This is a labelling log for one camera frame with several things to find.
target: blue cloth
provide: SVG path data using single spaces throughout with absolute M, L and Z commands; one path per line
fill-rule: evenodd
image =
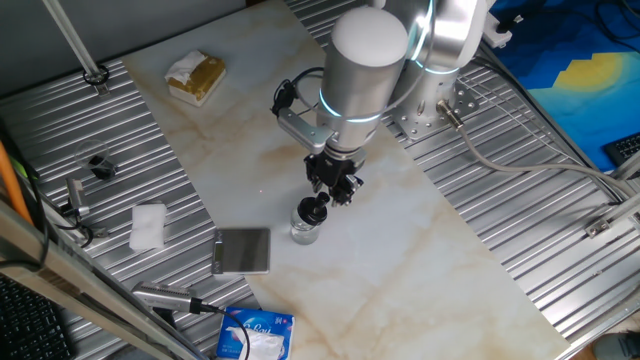
M 500 0 L 492 13 L 500 20 L 536 9 L 539 1 Z M 548 1 L 545 9 L 570 9 L 595 19 L 596 1 Z M 640 8 L 640 1 L 630 1 Z M 640 19 L 627 10 L 628 21 L 640 28 Z M 627 36 L 639 33 L 620 8 L 603 5 L 601 14 L 610 30 Z M 609 40 L 592 23 L 573 14 L 541 13 L 525 17 L 512 30 L 513 38 L 495 54 L 520 80 L 576 144 L 603 171 L 615 166 L 602 146 L 640 132 L 640 56 Z M 640 48 L 640 37 L 623 40 Z M 558 75 L 574 60 L 590 60 L 595 53 L 625 53 L 615 83 L 597 91 L 555 88 Z

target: white sponge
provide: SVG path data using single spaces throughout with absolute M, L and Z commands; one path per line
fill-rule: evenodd
M 134 250 L 164 247 L 164 204 L 137 205 L 132 210 L 133 225 L 129 247 Z

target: white cloth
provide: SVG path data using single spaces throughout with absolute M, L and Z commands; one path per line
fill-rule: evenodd
M 134 250 L 164 247 L 164 204 L 136 205 L 131 209 L 129 247 Z
M 242 329 L 238 327 L 228 327 L 227 331 L 231 331 L 242 342 L 242 352 L 238 359 L 244 360 L 247 356 L 247 339 L 244 337 Z M 284 336 L 261 333 L 246 329 L 249 334 L 251 351 L 249 352 L 249 360 L 278 360 L 282 351 L 282 343 Z
M 169 79 L 174 78 L 180 81 L 182 85 L 186 85 L 193 70 L 195 70 L 195 68 L 206 58 L 207 57 L 202 55 L 198 50 L 188 53 L 187 56 L 183 57 L 169 68 L 167 75 L 164 76 L 165 80 L 169 81 Z

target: yellow pattern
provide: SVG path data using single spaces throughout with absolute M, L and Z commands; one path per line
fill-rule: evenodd
M 580 92 L 600 91 L 615 84 L 622 66 L 619 53 L 593 54 L 591 60 L 573 60 L 567 70 L 560 72 L 553 86 Z

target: marble table top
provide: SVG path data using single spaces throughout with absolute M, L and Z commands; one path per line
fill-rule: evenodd
M 163 78 L 194 49 L 228 71 L 201 108 Z M 323 59 L 280 0 L 123 59 L 215 223 L 271 229 L 271 272 L 247 281 L 265 310 L 296 316 L 292 358 L 558 356 L 569 344 L 382 126 L 353 204 L 329 209 L 314 244 L 291 240 L 291 211 L 312 195 L 307 152 L 269 107 L 280 81 Z

